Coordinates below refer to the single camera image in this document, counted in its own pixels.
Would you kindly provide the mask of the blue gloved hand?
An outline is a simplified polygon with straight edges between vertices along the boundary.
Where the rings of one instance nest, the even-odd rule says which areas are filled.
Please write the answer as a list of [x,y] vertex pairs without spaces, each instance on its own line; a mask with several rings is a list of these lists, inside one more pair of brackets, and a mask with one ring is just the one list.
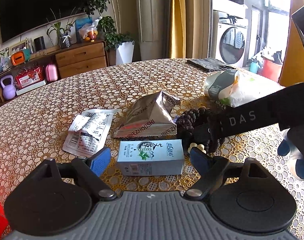
[[289,156],[287,166],[291,174],[299,181],[304,181],[304,125],[287,129],[279,144],[277,154]]

